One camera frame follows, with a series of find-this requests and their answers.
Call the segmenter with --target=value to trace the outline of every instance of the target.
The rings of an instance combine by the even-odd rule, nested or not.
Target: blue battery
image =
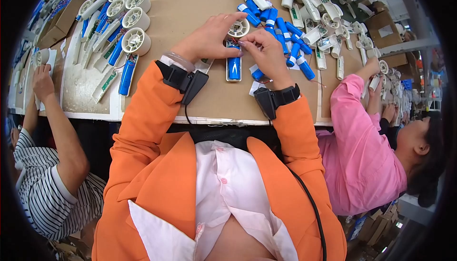
[[[300,49],[306,54],[306,55],[310,55],[312,50],[311,48],[305,44],[305,42],[300,39],[296,34],[293,34],[291,36],[291,40],[292,42],[296,43],[296,44],[299,44],[300,45]]]
[[[283,32],[284,40],[285,41],[290,41],[290,34],[289,34],[289,31],[286,28],[286,24],[284,23],[284,19],[282,17],[276,18],[276,24],[278,25],[278,28]]]
[[[246,19],[248,19],[248,21],[251,24],[253,24],[254,27],[257,27],[258,25],[260,25],[260,20],[257,17],[255,17],[254,13],[252,13],[251,10],[249,10],[249,8],[245,4],[238,5],[238,10],[241,12],[244,12],[244,13],[248,13],[248,16]]]
[[[259,16],[260,15],[260,10],[259,7],[254,3],[253,0],[244,0],[246,2],[246,5],[248,6],[249,10],[255,15]]]
[[[277,16],[278,16],[278,9],[270,8],[270,12],[268,13],[268,19],[266,20],[266,26],[274,28]]]
[[[266,1],[268,3],[268,5],[271,7],[273,6],[273,4],[271,4],[270,1]],[[260,21],[262,22],[266,22],[266,20],[268,19],[268,15],[270,14],[270,9],[265,9],[263,11],[260,11]]]
[[[101,20],[100,20],[100,23],[98,23],[98,26],[97,26],[97,28],[95,29],[95,32],[98,33],[98,32],[100,32],[100,31],[103,29],[103,27],[104,27],[105,24],[106,24],[106,19],[107,19],[107,18],[108,18],[108,16],[106,16],[106,15],[103,16],[103,19],[101,19]]]
[[[260,79],[264,76],[263,72],[260,69],[257,69],[252,73],[252,78],[255,81],[260,81]]]
[[[297,60],[298,53],[300,52],[300,45],[297,43],[294,43],[292,46],[292,50],[290,51],[290,57],[286,61],[286,65],[291,68],[295,64],[295,61]]]
[[[103,18],[105,15],[106,15],[106,10],[108,10],[108,6],[110,5],[111,3],[109,1],[107,1],[105,3],[105,5],[103,6],[103,8],[101,8],[101,11],[100,11],[100,14],[98,15],[97,19],[101,19]]]
[[[269,32],[271,35],[273,35],[273,37],[274,37],[275,39],[277,39],[277,38],[276,38],[275,30],[273,30],[273,28],[265,27],[264,29],[265,29],[267,32]]]
[[[276,39],[281,43],[283,46],[283,53],[287,55],[289,50],[287,49],[286,41],[284,40],[283,32],[280,29],[275,29]]]
[[[111,54],[111,57],[108,60],[108,64],[110,64],[111,66],[114,66],[116,64],[116,61],[117,61],[117,59],[119,58],[119,55],[122,52],[121,42],[122,42],[123,38],[124,38],[124,35],[122,35],[121,39],[117,42],[116,47],[114,47],[114,50],[113,50],[113,52]]]
[[[117,34],[119,34],[119,32],[121,31],[121,29],[122,29],[122,19],[120,21],[121,24],[119,25],[119,27],[117,27],[117,29],[114,30],[114,32],[111,34],[111,36],[108,37],[108,42],[111,43],[116,38]]]
[[[119,94],[129,95],[130,83],[132,82],[132,76],[134,75],[135,63],[128,60],[125,63],[124,69],[122,70],[121,83],[119,84]]]
[[[305,36],[305,33],[300,31],[297,27],[295,27],[292,23],[286,22],[286,28],[290,33],[296,34],[299,36],[299,38],[303,38]]]
[[[241,58],[227,58],[228,79],[241,80]]]
[[[297,57],[297,64],[302,70],[302,72],[305,74],[306,78],[308,80],[312,80],[313,78],[316,77],[316,75],[313,73],[313,70],[309,66],[309,64],[306,62],[306,59],[302,56]]]
[[[84,33],[85,33],[85,30],[87,29],[88,25],[89,25],[89,18],[87,18],[83,21],[83,32],[81,33],[81,38],[84,37]]]

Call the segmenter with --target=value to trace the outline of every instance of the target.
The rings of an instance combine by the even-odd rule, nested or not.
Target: label
[[[384,38],[387,35],[393,34],[392,27],[390,25],[384,26],[378,30],[381,38]]]

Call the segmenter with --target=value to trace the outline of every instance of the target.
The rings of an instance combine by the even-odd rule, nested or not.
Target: striped shirt
[[[14,160],[21,171],[16,189],[28,221],[39,234],[60,240],[101,216],[106,183],[89,173],[77,196],[70,194],[57,172],[57,151],[35,147],[24,128],[19,133]]]

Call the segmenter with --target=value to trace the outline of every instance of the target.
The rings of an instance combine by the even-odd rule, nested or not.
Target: black wrist strap
[[[295,84],[295,86],[289,86],[283,90],[272,91],[271,96],[275,104],[275,109],[277,109],[281,105],[286,105],[297,100],[300,96],[300,88]]]

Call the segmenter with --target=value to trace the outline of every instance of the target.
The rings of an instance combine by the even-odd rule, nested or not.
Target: bracelet
[[[172,51],[165,51],[163,55],[181,64],[187,70],[188,73],[191,73],[195,70],[195,65],[193,63],[189,62],[177,53],[174,53]]]

